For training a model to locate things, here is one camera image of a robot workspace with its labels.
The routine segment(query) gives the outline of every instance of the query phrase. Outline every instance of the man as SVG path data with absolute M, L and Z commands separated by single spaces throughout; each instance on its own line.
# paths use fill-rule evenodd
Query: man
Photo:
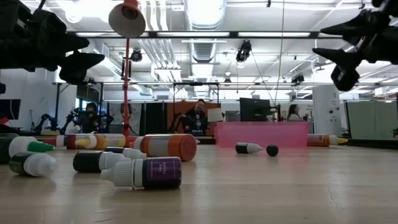
M 83 133 L 98 131 L 100 117 L 97 115 L 97 105 L 95 103 L 88 103 L 86 113 L 80 115 L 77 123 L 81 126 Z
M 192 133 L 194 131 L 204 134 L 205 129 L 208 128 L 206 114 L 203 111 L 204 107 L 205 101 L 199 99 L 195 107 L 185 113 L 186 119 L 183 122 L 185 133 Z

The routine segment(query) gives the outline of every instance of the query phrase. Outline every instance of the table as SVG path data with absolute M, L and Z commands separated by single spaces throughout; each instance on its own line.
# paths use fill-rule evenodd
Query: table
M 392 223 L 398 152 L 337 147 L 237 155 L 199 146 L 178 190 L 116 188 L 56 151 L 50 178 L 0 166 L 0 223 Z

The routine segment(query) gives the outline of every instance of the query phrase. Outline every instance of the green cap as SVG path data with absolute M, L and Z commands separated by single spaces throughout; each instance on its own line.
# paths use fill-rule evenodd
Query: green cap
M 55 149 L 54 146 L 41 142 L 31 142 L 27 145 L 28 152 L 49 152 Z

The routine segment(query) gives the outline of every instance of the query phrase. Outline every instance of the woman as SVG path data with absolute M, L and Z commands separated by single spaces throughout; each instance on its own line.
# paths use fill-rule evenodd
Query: woman
M 287 115 L 287 121 L 302 121 L 299 116 L 300 108 L 298 105 L 291 105 L 289 107 L 289 114 Z

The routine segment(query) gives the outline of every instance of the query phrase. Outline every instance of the person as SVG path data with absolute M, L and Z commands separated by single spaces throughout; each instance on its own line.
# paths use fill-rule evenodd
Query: person
M 87 104 L 86 112 L 79 116 L 77 124 L 81 126 L 83 133 L 98 131 L 100 117 L 97 115 L 97 105 L 95 103 Z
M 287 115 L 287 121 L 302 121 L 299 115 L 300 107 L 298 105 L 291 105 Z
M 207 118 L 203 111 L 205 108 L 205 101 L 199 99 L 194 108 L 189 109 L 185 113 L 186 119 L 184 119 L 183 126 L 185 133 L 192 133 L 193 131 L 202 132 L 204 134 L 207 129 Z

